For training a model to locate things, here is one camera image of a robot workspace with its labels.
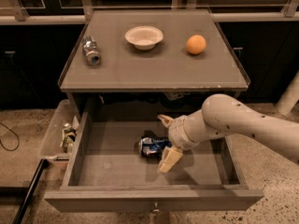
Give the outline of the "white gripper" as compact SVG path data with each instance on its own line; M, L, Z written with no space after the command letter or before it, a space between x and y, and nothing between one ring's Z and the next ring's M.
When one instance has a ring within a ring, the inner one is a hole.
M168 128L168 138L174 146L164 149L158 164L158 172L165 174L181 159L183 156L182 150L195 148L199 145L199 142L193 142L185 131L185 122L192 120L190 116L183 115L173 119L167 115L159 114L157 118L165 128Z

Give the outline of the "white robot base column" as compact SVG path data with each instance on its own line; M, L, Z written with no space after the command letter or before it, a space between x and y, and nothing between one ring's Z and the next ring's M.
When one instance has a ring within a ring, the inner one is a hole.
M292 111L298 101L299 71L296 73L295 77L278 100L278 103L276 104L276 110L282 115L287 115Z

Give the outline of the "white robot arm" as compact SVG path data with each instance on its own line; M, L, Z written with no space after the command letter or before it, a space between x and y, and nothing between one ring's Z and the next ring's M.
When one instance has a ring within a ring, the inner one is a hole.
M290 161L299 160L299 124L258 113L226 94L205 99L200 110L188 116L160 115L172 146L163 152L160 173L169 172L185 150L232 133L243 134Z

